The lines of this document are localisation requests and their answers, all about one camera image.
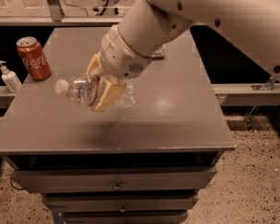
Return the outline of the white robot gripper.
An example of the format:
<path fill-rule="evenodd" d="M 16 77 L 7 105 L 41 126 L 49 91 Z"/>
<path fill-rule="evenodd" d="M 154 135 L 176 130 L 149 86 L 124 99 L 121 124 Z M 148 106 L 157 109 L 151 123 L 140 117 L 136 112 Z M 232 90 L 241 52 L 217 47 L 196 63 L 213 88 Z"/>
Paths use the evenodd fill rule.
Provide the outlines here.
<path fill-rule="evenodd" d="M 101 77 L 104 70 L 112 77 L 136 78 L 150 65 L 151 59 L 134 52 L 113 25 L 102 39 L 100 53 L 92 56 L 86 74 Z M 93 112 L 105 112 L 126 92 L 127 84 L 102 77 Z"/>

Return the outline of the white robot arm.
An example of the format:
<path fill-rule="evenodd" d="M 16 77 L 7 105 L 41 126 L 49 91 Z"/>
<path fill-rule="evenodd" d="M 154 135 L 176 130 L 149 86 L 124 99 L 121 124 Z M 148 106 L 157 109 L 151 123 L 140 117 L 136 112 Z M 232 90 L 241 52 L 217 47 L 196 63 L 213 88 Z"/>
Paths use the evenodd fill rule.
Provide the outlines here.
<path fill-rule="evenodd" d="M 91 106 L 104 112 L 139 77 L 152 54 L 188 28 L 204 24 L 280 82 L 280 0 L 136 0 L 102 39 L 87 73 L 100 78 Z"/>

